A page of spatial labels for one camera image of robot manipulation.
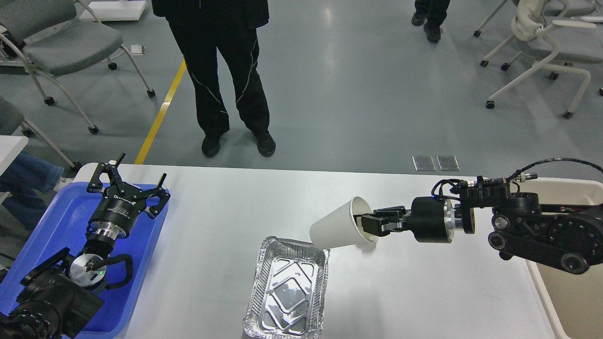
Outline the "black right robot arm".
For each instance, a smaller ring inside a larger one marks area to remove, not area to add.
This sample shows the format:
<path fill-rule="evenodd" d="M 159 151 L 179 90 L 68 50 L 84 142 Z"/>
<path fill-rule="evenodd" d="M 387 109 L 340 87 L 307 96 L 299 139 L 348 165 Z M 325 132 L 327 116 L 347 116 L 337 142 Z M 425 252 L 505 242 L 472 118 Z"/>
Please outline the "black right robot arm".
<path fill-rule="evenodd" d="M 409 230 L 422 243 L 451 243 L 454 231 L 475 232 L 475 208 L 491 208 L 489 245 L 503 260 L 517 256 L 571 274 L 583 274 L 603 261 L 601 204 L 541 204 L 521 183 L 537 178 L 520 168 L 503 178 L 438 181 L 429 196 L 416 197 L 407 210 L 396 206 L 355 213 L 364 232 L 378 237 Z"/>

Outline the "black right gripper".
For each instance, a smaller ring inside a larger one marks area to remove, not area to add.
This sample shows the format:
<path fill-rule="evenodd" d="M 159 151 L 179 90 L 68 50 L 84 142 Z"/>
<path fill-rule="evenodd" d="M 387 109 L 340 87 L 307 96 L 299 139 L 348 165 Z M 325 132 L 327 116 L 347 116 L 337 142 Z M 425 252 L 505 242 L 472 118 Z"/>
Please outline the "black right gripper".
<path fill-rule="evenodd" d="M 401 220 L 406 214 L 405 206 L 394 206 L 371 213 L 355 214 L 354 217 L 362 217 L 360 225 L 368 234 L 385 237 L 391 233 L 410 230 L 418 242 L 425 243 L 449 244 L 454 238 L 455 230 L 463 229 L 460 206 L 453 204 L 449 198 L 416 197 L 411 204 L 410 214 L 403 223 L 391 221 Z"/>

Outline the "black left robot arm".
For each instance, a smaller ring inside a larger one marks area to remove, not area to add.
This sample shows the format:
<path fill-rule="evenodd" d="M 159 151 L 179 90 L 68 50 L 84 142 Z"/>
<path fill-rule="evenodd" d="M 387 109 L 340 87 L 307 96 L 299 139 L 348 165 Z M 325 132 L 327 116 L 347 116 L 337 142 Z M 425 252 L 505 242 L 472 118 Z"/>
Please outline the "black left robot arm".
<path fill-rule="evenodd" d="M 138 297 L 170 192 L 100 163 L 58 193 L 1 284 L 3 339 L 108 339 Z"/>

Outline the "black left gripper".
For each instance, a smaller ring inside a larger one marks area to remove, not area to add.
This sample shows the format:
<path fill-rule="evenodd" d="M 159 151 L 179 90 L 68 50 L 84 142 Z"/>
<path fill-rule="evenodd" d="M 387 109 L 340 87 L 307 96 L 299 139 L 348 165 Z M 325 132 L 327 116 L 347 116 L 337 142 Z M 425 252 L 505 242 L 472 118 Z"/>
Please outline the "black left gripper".
<path fill-rule="evenodd" d="M 118 171 L 125 155 L 125 153 L 121 153 L 115 164 L 99 163 L 92 174 L 86 187 L 88 193 L 103 191 L 101 174 L 107 174 L 110 185 L 103 192 L 103 198 L 88 221 L 89 232 L 97 233 L 99 229 L 108 229 L 114 239 L 125 239 L 129 237 L 142 211 L 150 219 L 155 219 L 171 197 L 170 193 L 163 188 L 166 173 L 162 174 L 157 186 L 149 190 L 142 191 L 140 187 L 130 184 L 125 187 Z M 159 202 L 149 205 L 147 200 L 154 197 L 158 197 Z"/>

